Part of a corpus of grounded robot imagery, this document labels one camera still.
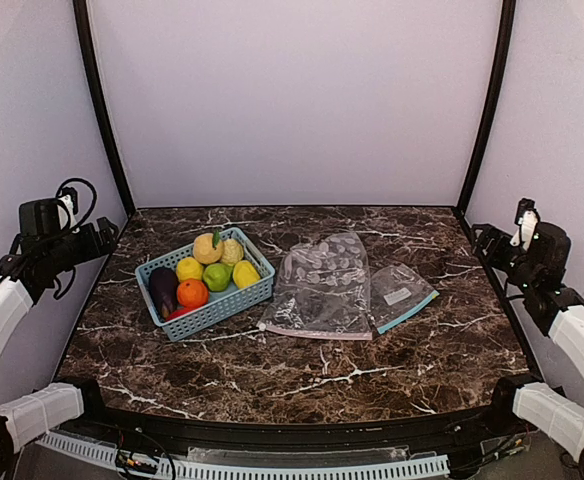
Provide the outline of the purple eggplant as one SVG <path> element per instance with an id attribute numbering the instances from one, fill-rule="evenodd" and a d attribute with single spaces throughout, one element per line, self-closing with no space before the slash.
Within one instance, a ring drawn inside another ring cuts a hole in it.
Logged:
<path id="1" fill-rule="evenodd" d="M 178 308 L 178 286 L 176 273 L 167 267 L 158 267 L 150 274 L 148 283 L 150 296 L 163 319 L 168 319 Z"/>

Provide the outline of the large pink zip bag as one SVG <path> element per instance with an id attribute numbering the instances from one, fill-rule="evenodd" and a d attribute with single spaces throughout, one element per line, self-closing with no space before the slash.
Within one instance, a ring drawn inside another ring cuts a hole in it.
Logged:
<path id="1" fill-rule="evenodd" d="M 309 339 L 368 341 L 373 337 L 370 283 L 367 252 L 356 233 L 297 244 L 281 261 L 258 328 Z"/>

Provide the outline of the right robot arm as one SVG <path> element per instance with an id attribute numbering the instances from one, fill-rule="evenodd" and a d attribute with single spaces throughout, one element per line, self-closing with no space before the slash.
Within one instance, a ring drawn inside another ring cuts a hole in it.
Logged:
<path id="1" fill-rule="evenodd" d="M 563 283 L 571 241 L 539 222 L 509 235 L 490 224 L 472 227 L 473 247 L 517 287 L 538 330 L 570 359 L 584 380 L 584 299 Z M 559 444 L 584 478 L 584 407 L 533 377 L 504 378 L 493 399 L 494 419 L 522 420 Z"/>

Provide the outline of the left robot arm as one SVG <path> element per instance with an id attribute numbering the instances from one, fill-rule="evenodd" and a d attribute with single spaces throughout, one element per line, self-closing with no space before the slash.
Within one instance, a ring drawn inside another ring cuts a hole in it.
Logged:
<path id="1" fill-rule="evenodd" d="M 101 217 L 96 225 L 75 225 L 43 237 L 21 254 L 0 260 L 0 356 L 10 337 L 54 279 L 81 263 L 111 254 L 118 227 Z M 0 477 L 13 457 L 51 429 L 104 410 L 98 383 L 72 379 L 51 383 L 0 405 Z"/>

